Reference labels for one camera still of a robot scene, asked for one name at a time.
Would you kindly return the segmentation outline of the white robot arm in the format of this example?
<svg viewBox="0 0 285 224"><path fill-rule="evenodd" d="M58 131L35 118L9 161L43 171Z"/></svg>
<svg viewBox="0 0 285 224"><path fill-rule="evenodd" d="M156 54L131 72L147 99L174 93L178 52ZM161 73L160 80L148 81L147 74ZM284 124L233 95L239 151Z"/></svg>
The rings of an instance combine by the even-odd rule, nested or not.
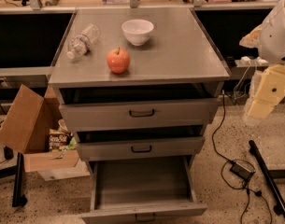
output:
<svg viewBox="0 0 285 224"><path fill-rule="evenodd" d="M251 79L243 120L250 126L266 119L285 97L285 0L279 0L263 22L244 36L239 45L256 48L269 63Z"/></svg>

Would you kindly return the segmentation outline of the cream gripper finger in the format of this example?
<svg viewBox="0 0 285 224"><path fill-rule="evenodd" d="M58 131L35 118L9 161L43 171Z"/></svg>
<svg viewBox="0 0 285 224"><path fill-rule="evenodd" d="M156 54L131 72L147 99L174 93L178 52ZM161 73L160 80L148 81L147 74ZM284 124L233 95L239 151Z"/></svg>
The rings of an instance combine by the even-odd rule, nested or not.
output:
<svg viewBox="0 0 285 224"><path fill-rule="evenodd" d="M285 97L285 65L257 71L251 81L247 120L266 119Z"/></svg>
<svg viewBox="0 0 285 224"><path fill-rule="evenodd" d="M259 34L261 30L262 25L255 27L250 33L241 38L239 45L249 49L257 48L259 46Z"/></svg>

